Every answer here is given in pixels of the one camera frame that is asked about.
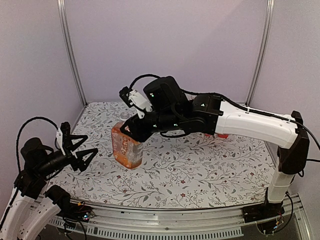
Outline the small white bottle cap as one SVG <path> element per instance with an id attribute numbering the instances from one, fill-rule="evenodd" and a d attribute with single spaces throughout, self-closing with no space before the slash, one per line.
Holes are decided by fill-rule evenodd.
<path id="1" fill-rule="evenodd" d="M 156 168 L 160 169 L 162 167 L 162 164 L 157 162 L 155 165 L 154 165 Z"/>

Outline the orange tea bottle front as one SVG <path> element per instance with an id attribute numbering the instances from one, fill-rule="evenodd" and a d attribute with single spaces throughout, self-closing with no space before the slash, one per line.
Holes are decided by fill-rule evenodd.
<path id="1" fill-rule="evenodd" d="M 228 134 L 220 134 L 220 133 L 217 133 L 216 134 L 219 138 L 222 138 L 222 139 L 227 139 L 228 138 Z"/>

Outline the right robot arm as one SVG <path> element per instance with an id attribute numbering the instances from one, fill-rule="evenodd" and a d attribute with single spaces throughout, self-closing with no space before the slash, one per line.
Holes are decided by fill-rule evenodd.
<path id="1" fill-rule="evenodd" d="M 294 176 L 306 166 L 310 135 L 301 114 L 279 115 L 245 107 L 219 93 L 195 93 L 193 99 L 188 95 L 172 76 L 154 75 L 143 93 L 133 85 L 123 87 L 119 96 L 136 114 L 125 121 L 121 132 L 140 143 L 154 133 L 165 136 L 181 130 L 185 136 L 239 135 L 277 145 L 277 170 L 266 201 L 258 208 L 262 218 L 269 218 L 278 210 Z"/>

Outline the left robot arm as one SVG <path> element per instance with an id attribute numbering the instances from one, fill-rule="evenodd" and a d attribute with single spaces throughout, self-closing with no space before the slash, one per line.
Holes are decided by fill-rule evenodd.
<path id="1" fill-rule="evenodd" d="M 14 181 L 7 208 L 0 222 L 2 240 L 34 240 L 54 216 L 73 223 L 88 222 L 95 214 L 84 201 L 71 202 L 71 195 L 58 185 L 45 189 L 50 177 L 66 166 L 85 171 L 98 149 L 77 151 L 87 136 L 73 135 L 62 141 L 58 150 L 43 145 L 38 137 L 29 139 L 21 149 L 24 169 Z"/>

